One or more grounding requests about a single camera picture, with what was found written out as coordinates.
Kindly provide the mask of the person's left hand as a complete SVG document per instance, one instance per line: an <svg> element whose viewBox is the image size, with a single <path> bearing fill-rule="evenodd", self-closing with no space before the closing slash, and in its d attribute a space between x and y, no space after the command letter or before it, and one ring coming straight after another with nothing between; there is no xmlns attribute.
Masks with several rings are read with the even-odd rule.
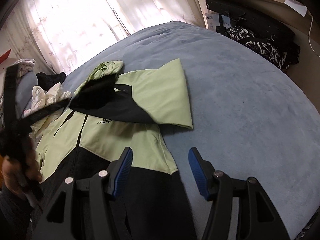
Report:
<svg viewBox="0 0 320 240"><path fill-rule="evenodd" d="M42 174L39 172L39 164L35 160L36 152L34 150L33 140L29 137L25 139L24 146L27 153L25 161L28 165L28 169L25 171L25 175L30 180L40 182L42 180ZM19 178L22 175L21 165L17 160L10 159L9 156L5 156L2 163L2 174L4 179L4 185L13 194L20 198L25 198L22 188L19 184Z"/></svg>

